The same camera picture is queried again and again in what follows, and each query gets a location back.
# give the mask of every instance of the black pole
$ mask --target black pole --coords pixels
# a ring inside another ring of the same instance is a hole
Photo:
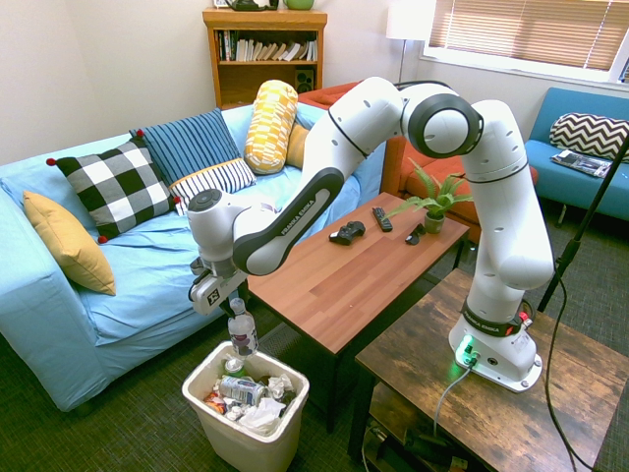
[[[570,266],[570,263],[572,263],[572,261],[574,260],[574,257],[577,255],[577,251],[579,251],[579,248],[581,246],[581,238],[583,237],[583,234],[586,232],[586,229],[588,229],[588,226],[590,225],[590,221],[592,220],[594,213],[597,212],[597,208],[599,207],[599,203],[602,200],[602,196],[607,190],[607,187],[609,187],[609,184],[611,183],[611,179],[616,173],[618,166],[621,164],[622,158],[627,152],[627,149],[629,149],[629,134],[627,134],[627,136],[625,137],[625,141],[622,143],[622,146],[618,150],[618,154],[616,155],[616,157],[613,159],[613,162],[609,166],[607,175],[605,175],[605,178],[602,180],[602,183],[600,184],[600,187],[599,187],[599,191],[595,195],[592,201],[592,204],[588,208],[588,212],[584,216],[583,221],[581,221],[581,224],[579,225],[579,229],[577,229],[577,232],[575,233],[574,237],[566,245],[561,257],[557,259],[554,276],[552,277],[552,280],[550,281],[550,284],[548,285],[548,288],[546,289],[542,297],[542,300],[540,301],[540,305],[538,306],[538,310],[540,312],[543,312],[545,310],[546,305],[548,304],[548,301],[550,300],[550,297],[554,293],[554,289],[557,288],[557,285],[559,284],[559,279],[563,275],[563,272],[566,271],[568,266]]]

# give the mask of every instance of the white trash can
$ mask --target white trash can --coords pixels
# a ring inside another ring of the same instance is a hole
[[[197,412],[214,451],[230,465],[241,472],[285,472],[297,451],[310,383],[304,375],[266,354],[258,352],[248,357],[246,369],[251,377],[286,374],[297,395],[272,435],[253,433],[203,403],[216,380],[224,375],[226,355],[233,352],[231,341],[220,343],[188,376],[182,386],[184,396]]]

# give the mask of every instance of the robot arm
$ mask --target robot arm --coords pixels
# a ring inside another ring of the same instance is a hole
[[[248,273],[277,270],[358,165],[400,134],[427,156],[462,156],[483,229],[473,285],[449,336],[457,362],[466,364],[466,343],[479,358],[475,372],[526,389],[542,364],[518,308],[525,290],[550,279],[553,262],[522,137],[504,103],[470,105],[438,84],[400,91],[370,78],[345,94],[309,132],[300,188],[280,212],[216,190],[194,198],[188,215],[203,270],[191,290],[195,309],[209,313]]]
[[[330,107],[308,133],[299,189],[280,212],[219,190],[196,195],[188,210],[200,250],[190,291],[195,310],[209,314],[247,274],[277,270],[359,164],[401,133],[402,106],[393,84],[373,78]]]

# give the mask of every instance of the green carpet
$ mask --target green carpet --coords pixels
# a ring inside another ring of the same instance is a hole
[[[553,226],[560,207],[544,203],[548,232],[558,256],[576,231],[583,212],[571,208],[562,228]],[[564,279],[569,301],[564,322],[629,355],[629,243],[627,222],[597,215]],[[449,254],[431,273],[445,275]],[[474,260],[462,264],[472,272]],[[418,287],[418,293],[424,290]],[[544,287],[527,295],[535,306]],[[398,308],[411,303],[407,298]],[[546,312],[556,317],[557,291]],[[279,320],[253,307],[260,336]],[[181,392],[187,375],[221,341],[224,318],[128,373],[99,394],[93,411],[81,417],[58,411],[35,376],[0,337],[0,470],[2,471],[234,471],[212,450],[196,413]],[[333,434],[310,402],[306,404],[297,455],[290,471],[364,471],[346,454],[352,396],[339,402]],[[629,470],[629,401],[623,395],[603,445],[598,466]]]

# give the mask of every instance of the white lamp shade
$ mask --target white lamp shade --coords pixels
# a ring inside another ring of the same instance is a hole
[[[430,39],[436,0],[414,0],[389,7],[386,37],[389,39]]]

